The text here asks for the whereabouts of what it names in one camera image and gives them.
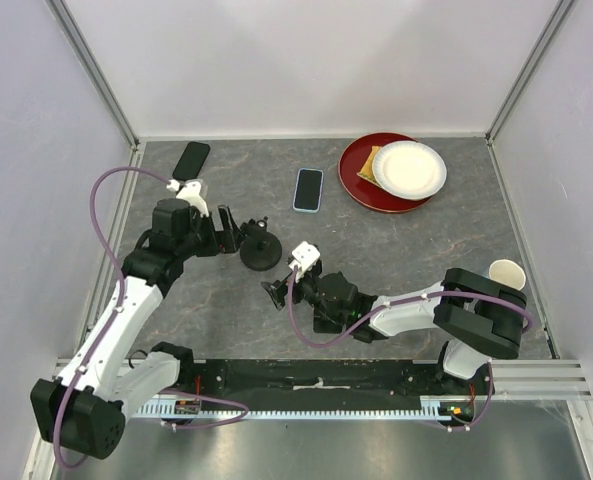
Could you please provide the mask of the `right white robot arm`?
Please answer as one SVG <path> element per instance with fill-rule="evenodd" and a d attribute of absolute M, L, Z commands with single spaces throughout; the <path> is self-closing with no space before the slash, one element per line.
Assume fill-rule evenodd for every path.
<path fill-rule="evenodd" d="M 311 347 L 331 348 L 347 337 L 370 344 L 429 329 L 449 334 L 433 371 L 436 386 L 449 394 L 481 392 L 490 361 L 517 359 L 522 336 L 534 324 L 521 288 L 461 268 L 398 296 L 363 293 L 340 272 L 323 274 L 320 262 L 308 270 L 294 264 L 284 279 L 262 287 L 277 309 L 300 302 L 312 307 L 314 331 L 333 338 L 316 343 L 302 336 Z"/>

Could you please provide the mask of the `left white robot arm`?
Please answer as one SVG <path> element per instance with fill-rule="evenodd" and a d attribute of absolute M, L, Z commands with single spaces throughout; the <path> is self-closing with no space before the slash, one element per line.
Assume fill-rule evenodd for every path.
<path fill-rule="evenodd" d="M 138 239 L 119 271 L 112 298 L 92 332 L 53 380 L 40 379 L 30 401 L 43 440 L 59 463 L 69 449 L 107 458 L 127 421 L 153 396 L 187 392 L 195 383 L 191 349 L 160 342 L 145 361 L 119 373 L 140 330 L 183 274 L 192 257 L 237 252 L 245 238 L 228 206 L 218 208 L 222 227 L 185 200 L 159 201 L 152 226 Z"/>

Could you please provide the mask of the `black round-base clamp stand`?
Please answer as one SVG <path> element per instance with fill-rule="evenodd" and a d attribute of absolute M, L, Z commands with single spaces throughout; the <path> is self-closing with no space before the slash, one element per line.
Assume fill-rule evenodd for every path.
<path fill-rule="evenodd" d="M 282 257 L 282 244 L 278 237 L 268 231 L 268 218 L 251 219 L 241 228 L 244 239 L 239 254 L 242 263 L 249 269 L 264 272 L 274 268 Z"/>

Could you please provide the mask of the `black smartphone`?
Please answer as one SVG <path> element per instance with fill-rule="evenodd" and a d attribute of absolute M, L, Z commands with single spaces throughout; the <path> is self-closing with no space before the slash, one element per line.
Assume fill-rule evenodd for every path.
<path fill-rule="evenodd" d="M 211 147 L 208 144 L 189 142 L 172 172 L 172 178 L 179 182 L 197 179 L 210 151 Z"/>

